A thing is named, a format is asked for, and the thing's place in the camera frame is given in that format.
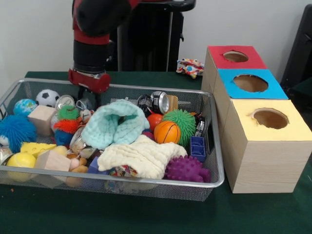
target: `basketball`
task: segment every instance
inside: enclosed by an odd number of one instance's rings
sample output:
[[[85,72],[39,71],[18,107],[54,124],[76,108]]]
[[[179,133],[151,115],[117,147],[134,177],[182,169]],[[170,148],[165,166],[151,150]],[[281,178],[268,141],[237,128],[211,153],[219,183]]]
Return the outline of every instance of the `basketball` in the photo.
[[[154,138],[158,144],[169,142],[178,144],[181,138],[181,130],[174,122],[164,121],[155,127]]]
[[[154,132],[155,127],[161,122],[162,117],[163,115],[161,114],[151,114],[150,116],[147,117],[152,132]]]

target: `wooden box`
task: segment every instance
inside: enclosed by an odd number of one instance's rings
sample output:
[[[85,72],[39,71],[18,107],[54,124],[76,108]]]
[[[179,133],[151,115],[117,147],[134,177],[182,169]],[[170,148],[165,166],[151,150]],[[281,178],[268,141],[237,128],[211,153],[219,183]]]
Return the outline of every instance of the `wooden box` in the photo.
[[[273,74],[267,69],[218,69],[214,97],[220,138],[231,99],[288,99]]]
[[[28,119],[36,126],[38,134],[49,136],[53,133],[51,119],[56,112],[55,108],[39,105],[28,115]]]
[[[233,193],[291,193],[312,133],[290,100],[232,99],[221,147]]]
[[[208,46],[201,90],[214,92],[218,69],[267,69],[252,46]]]

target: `blue spiky ball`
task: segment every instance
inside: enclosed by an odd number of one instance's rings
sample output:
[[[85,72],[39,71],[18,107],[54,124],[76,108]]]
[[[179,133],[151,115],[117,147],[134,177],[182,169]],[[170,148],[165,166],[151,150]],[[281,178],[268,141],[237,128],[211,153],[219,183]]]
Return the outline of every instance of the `blue spiky ball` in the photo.
[[[36,142],[36,127],[27,117],[7,116],[0,120],[0,137],[8,141],[10,150],[16,154],[23,142]]]
[[[181,130],[179,145],[187,147],[190,143],[191,136],[193,136],[196,131],[195,117],[187,111],[173,110],[165,114],[162,121],[172,121],[177,124]]]

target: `metal basket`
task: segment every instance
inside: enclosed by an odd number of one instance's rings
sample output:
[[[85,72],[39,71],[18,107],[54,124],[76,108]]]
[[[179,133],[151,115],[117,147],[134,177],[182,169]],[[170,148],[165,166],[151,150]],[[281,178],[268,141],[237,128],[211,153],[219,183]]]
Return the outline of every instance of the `metal basket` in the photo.
[[[43,89],[55,90],[60,95],[69,94],[76,97],[78,94],[78,87],[68,81],[26,78],[13,84],[1,98],[1,118],[13,114],[13,108],[17,101],[23,98],[36,99],[37,94]],[[115,177],[0,166],[0,184],[204,201],[212,189],[220,186],[224,181],[215,100],[211,94],[193,90],[111,84],[108,91],[101,95],[101,103],[107,104],[118,98],[136,101],[140,95],[151,94],[155,90],[162,90],[167,94],[177,96],[179,109],[203,113],[209,126],[208,131],[204,134],[205,148],[209,150],[206,150],[206,160],[203,165],[211,172],[211,183]],[[85,97],[93,100],[90,93],[86,93]],[[52,140],[50,137],[38,135],[37,142],[52,143]],[[12,175],[26,176],[28,180],[16,182],[12,179]]]

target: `yellow ball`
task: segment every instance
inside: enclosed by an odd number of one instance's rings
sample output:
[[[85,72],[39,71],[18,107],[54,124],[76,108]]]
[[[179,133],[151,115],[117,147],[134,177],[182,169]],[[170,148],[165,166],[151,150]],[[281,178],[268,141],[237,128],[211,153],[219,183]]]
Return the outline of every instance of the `yellow ball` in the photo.
[[[33,155],[28,153],[17,153],[10,157],[6,165],[9,167],[34,168],[35,164],[36,158]],[[29,173],[22,172],[8,172],[8,175],[17,182],[25,182],[31,176]]]

